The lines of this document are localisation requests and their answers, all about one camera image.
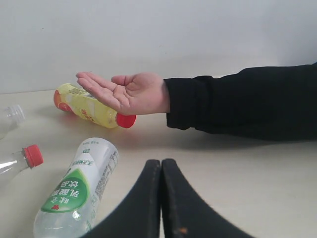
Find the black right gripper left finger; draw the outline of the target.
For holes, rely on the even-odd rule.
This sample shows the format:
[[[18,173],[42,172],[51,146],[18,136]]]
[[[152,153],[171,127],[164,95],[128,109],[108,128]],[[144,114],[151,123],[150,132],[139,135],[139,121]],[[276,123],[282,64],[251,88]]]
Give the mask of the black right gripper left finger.
[[[160,229],[159,160],[146,161],[121,203],[85,238],[158,238]]]

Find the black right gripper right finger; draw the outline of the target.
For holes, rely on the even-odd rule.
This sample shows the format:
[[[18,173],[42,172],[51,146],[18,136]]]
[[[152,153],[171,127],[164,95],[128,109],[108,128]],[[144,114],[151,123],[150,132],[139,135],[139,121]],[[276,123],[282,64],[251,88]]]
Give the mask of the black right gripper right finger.
[[[205,203],[174,159],[161,163],[160,202],[166,238],[251,237]]]

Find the person's bare open hand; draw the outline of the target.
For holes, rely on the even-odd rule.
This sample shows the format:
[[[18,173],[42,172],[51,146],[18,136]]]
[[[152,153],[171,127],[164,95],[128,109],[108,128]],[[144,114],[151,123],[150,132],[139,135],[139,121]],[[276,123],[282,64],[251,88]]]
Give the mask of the person's bare open hand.
[[[99,102],[123,115],[170,112],[170,98],[162,77],[154,73],[118,75],[110,81],[91,72],[76,74],[77,83]]]

